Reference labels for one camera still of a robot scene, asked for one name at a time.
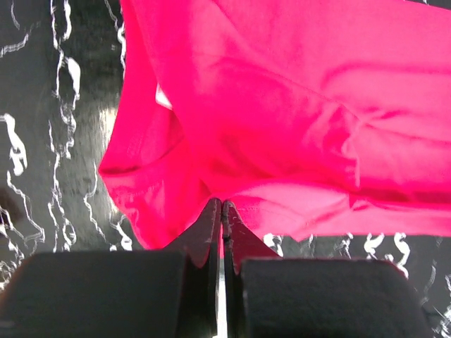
black and white patterned surface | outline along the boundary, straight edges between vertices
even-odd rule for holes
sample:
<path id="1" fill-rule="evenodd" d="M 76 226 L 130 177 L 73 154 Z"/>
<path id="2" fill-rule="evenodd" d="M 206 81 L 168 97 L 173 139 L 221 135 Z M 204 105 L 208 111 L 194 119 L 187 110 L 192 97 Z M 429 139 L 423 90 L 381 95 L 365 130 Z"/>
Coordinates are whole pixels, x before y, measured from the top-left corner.
<path id="1" fill-rule="evenodd" d="M 449 1 L 419 2 L 451 8 Z M 33 253 L 141 249 L 97 175 L 125 51 L 118 0 L 0 1 L 0 289 Z M 451 337 L 450 238 L 264 241 L 285 257 L 392 261 L 435 313 L 436 336 Z"/>

black surface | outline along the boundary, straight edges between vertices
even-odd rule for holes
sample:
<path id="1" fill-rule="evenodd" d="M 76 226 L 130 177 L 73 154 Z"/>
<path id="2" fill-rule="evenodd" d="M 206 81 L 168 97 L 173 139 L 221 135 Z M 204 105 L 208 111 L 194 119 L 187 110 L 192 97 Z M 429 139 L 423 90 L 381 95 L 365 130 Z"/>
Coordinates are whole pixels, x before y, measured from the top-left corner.
<path id="1" fill-rule="evenodd" d="M 382 261 L 242 264 L 246 337 L 432 337 L 417 294 Z"/>
<path id="2" fill-rule="evenodd" d="M 119 3 L 69 0 L 72 30 L 63 39 L 67 28 L 64 1 L 53 0 L 56 41 L 64 56 L 80 66 L 80 97 L 72 109 L 75 94 L 67 65 L 58 76 L 61 99 L 56 95 L 60 51 L 54 47 L 50 1 L 15 0 L 18 25 L 11 16 L 11 0 L 0 1 L 0 115 L 9 113 L 15 118 L 15 131 L 27 154 L 26 169 L 15 176 L 7 126 L 0 122 L 0 231 L 8 229 L 6 236 L 0 236 L 0 288 L 33 252 L 141 248 L 130 223 L 111 203 L 97 177 L 123 81 L 121 51 L 125 45 L 121 44 Z M 428 2 L 451 8 L 450 0 Z M 5 49 L 22 42 L 27 33 L 23 48 Z M 45 238 L 38 226 L 44 229 Z M 287 256 L 392 259 L 407 270 L 427 309 L 437 314 L 436 336 L 449 337 L 451 239 L 407 236 L 395 245 L 393 236 L 385 237 L 374 245 L 374 253 L 368 253 L 365 248 L 371 251 L 372 239 L 312 237 L 298 244 L 288 237 L 276 237 L 280 243 L 275 247 Z M 399 249 L 402 242 L 409 249 L 403 249 L 404 253 Z"/>
<path id="3" fill-rule="evenodd" d="M 0 337 L 175 337 L 186 269 L 177 251 L 34 255 L 0 301 Z"/>

pink fabric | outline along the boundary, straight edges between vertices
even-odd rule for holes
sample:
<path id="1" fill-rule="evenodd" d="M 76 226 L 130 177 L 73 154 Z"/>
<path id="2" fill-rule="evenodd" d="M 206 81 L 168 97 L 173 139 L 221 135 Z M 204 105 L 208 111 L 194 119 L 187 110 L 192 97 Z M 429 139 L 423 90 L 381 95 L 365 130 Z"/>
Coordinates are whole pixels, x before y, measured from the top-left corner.
<path id="1" fill-rule="evenodd" d="M 398 0 L 122 0 L 99 172 L 142 245 L 211 196 L 258 236 L 451 236 L 451 12 Z M 173 111 L 155 102 L 156 85 Z"/>

pink t-shirt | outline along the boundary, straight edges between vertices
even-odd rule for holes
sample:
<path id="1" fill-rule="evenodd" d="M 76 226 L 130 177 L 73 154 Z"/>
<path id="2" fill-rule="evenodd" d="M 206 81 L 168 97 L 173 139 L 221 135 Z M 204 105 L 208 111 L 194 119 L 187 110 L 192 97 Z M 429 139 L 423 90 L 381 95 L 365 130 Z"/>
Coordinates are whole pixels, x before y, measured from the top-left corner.
<path id="1" fill-rule="evenodd" d="M 125 83 L 99 172 L 145 248 L 177 237 L 212 196 L 260 237 L 451 236 L 451 12 L 402 0 L 122 5 Z"/>

white pattern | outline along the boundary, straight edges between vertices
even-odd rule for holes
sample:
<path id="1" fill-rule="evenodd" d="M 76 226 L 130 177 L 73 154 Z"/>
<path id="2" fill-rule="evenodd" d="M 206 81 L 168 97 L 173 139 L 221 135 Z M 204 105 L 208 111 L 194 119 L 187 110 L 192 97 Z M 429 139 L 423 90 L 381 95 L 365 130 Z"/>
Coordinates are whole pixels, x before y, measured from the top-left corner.
<path id="1" fill-rule="evenodd" d="M 451 298 L 451 275 L 446 275 L 445 281 Z M 439 332 L 443 338 L 451 338 L 451 303 L 443 314 L 438 313 L 442 316 L 442 320 L 434 331 Z"/>
<path id="2" fill-rule="evenodd" d="M 399 262 L 396 263 L 396 266 L 398 269 L 400 269 L 406 276 L 406 278 L 409 278 L 409 271 L 405 268 L 405 265 L 407 263 L 407 259 L 409 259 L 410 256 L 410 247 L 408 243 L 404 241 L 406 238 L 406 234 L 403 232 L 397 232 L 395 233 L 395 236 L 393 237 L 393 240 L 395 241 L 395 245 L 398 248 L 399 251 L 401 251 L 402 258 Z"/>
<path id="3" fill-rule="evenodd" d="M 122 222 L 126 219 L 125 215 L 122 215 L 120 220 L 114 224 L 111 222 L 111 213 L 110 213 L 110 226 L 115 229 L 117 232 L 119 232 L 119 234 L 121 235 L 122 239 L 121 239 L 121 246 L 124 250 L 126 251 L 132 251 L 132 239 L 129 238 L 129 236 L 127 236 L 127 234 L 124 232 L 124 230 L 122 229 L 121 225 Z"/>
<path id="4" fill-rule="evenodd" d="M 7 53 L 12 53 L 14 51 L 20 51 L 28 42 L 30 38 L 30 32 L 26 33 L 23 37 L 23 40 L 18 42 L 17 44 L 9 44 L 0 49 L 0 58 L 3 58 Z"/>
<path id="5" fill-rule="evenodd" d="M 275 243 L 274 239 L 278 239 L 280 241 L 280 243 L 282 243 L 282 236 L 277 236 L 275 234 L 265 234 L 263 236 L 263 243 L 265 243 L 267 246 L 271 247 L 275 247 L 276 248 L 276 252 L 280 257 L 283 257 L 283 252 L 282 252 L 282 246 L 279 243 Z"/>
<path id="6" fill-rule="evenodd" d="M 367 253 L 366 256 L 367 259 L 377 259 L 376 249 L 382 244 L 384 238 L 385 238 L 384 234 L 380 234 L 376 238 L 373 238 L 372 234 L 368 234 L 366 236 L 364 250 Z"/>
<path id="7" fill-rule="evenodd" d="M 13 19 L 15 27 L 19 30 L 20 25 L 19 22 L 16 20 L 16 15 L 14 14 L 14 1 L 11 3 L 11 19 Z"/>
<path id="8" fill-rule="evenodd" d="M 25 213 L 27 215 L 27 219 L 30 221 L 30 224 L 37 230 L 37 233 L 28 235 L 24 238 L 25 244 L 29 241 L 33 241 L 33 249 L 32 254 L 36 251 L 37 244 L 44 243 L 45 242 L 45 231 L 43 227 L 40 227 L 32 218 L 32 207 L 31 207 L 31 200 L 30 198 L 24 194 L 22 190 L 17 188 L 11 181 L 11 173 L 9 170 L 6 172 L 6 184 L 8 187 L 10 187 L 18 196 L 22 198 L 23 201 L 23 208 L 25 209 Z"/>
<path id="9" fill-rule="evenodd" d="M 54 226 L 55 226 L 54 251 L 56 251 L 56 248 L 58 246 L 58 233 L 61 230 L 61 228 L 62 228 L 63 238 L 64 238 L 64 244 L 62 246 L 62 249 L 64 251 L 70 251 L 71 246 L 74 245 L 74 243 L 76 243 L 76 241 L 77 241 L 77 235 L 75 233 L 75 228 L 73 227 L 72 223 L 67 219 L 66 212 L 65 212 L 63 206 L 61 205 L 62 193 L 61 193 L 61 189 L 59 187 L 59 180 L 56 177 L 56 171 L 59 168 L 60 162 L 61 162 L 61 155 L 54 145 L 54 139 L 52 136 L 52 128 L 51 128 L 50 120 L 49 120 L 49 138 L 50 138 L 50 151 L 55 154 L 55 164 L 54 164 L 54 171 L 53 171 L 54 186 L 51 188 L 51 201 L 47 204 L 47 208 L 49 209 L 50 217 L 53 220 Z M 61 214 L 61 217 L 63 219 L 63 227 L 60 227 L 59 224 L 56 222 L 56 218 L 53 213 L 53 209 L 55 207 L 58 208 L 58 210 Z"/>
<path id="10" fill-rule="evenodd" d="M 92 215 L 92 206 L 87 201 L 88 199 L 93 197 L 94 194 L 96 193 L 96 191 L 97 191 L 97 181 L 98 180 L 99 180 L 99 177 L 98 177 L 98 174 L 97 174 L 97 166 L 96 166 L 96 163 L 94 163 L 94 186 L 93 186 L 92 190 L 90 192 L 86 193 L 85 197 L 83 197 L 83 203 L 86 205 L 86 208 L 89 211 L 89 220 L 94 225 L 96 231 L 103 237 L 104 241 L 106 242 L 105 234 L 104 234 L 103 231 L 101 231 L 101 228 L 99 227 L 99 224 L 94 219 L 94 216 Z"/>
<path id="11" fill-rule="evenodd" d="M 28 167 L 27 161 L 27 151 L 25 145 L 16 134 L 16 119 L 5 113 L 0 115 L 0 122 L 6 123 L 6 129 L 8 131 L 9 140 L 11 141 L 11 150 L 9 152 L 9 158 L 13 160 L 14 164 L 14 175 L 20 176 L 23 174 L 24 169 Z"/>
<path id="12" fill-rule="evenodd" d="M 17 243 L 13 243 L 13 240 L 10 238 L 6 231 L 6 227 L 8 227 L 9 231 L 16 233 L 25 243 L 25 238 L 23 234 L 21 234 L 15 227 L 9 215 L 9 212 L 6 209 L 3 209 L 0 206 L 0 234 L 5 237 L 8 241 L 8 250 L 14 253 L 14 260 L 11 260 L 9 263 L 5 261 L 0 262 L 0 291 L 5 290 L 6 285 L 9 283 L 12 274 L 19 265 L 22 263 L 25 258 L 25 254 L 20 250 Z"/>
<path id="13" fill-rule="evenodd" d="M 113 10 L 111 9 L 111 5 L 108 0 L 104 0 L 106 9 L 108 10 L 108 13 L 110 15 L 110 18 L 114 22 L 114 29 L 117 32 L 117 38 L 119 43 L 121 44 L 121 65 L 123 69 L 122 78 L 125 77 L 125 53 L 127 51 L 127 42 L 125 40 L 125 26 L 124 22 L 122 22 L 122 25 L 118 26 L 118 17 L 113 14 Z"/>
<path id="14" fill-rule="evenodd" d="M 342 239 L 341 243 L 335 248 L 335 250 L 344 249 L 346 257 L 351 258 L 350 255 L 350 245 L 354 236 L 351 233 L 347 233 L 347 238 Z"/>

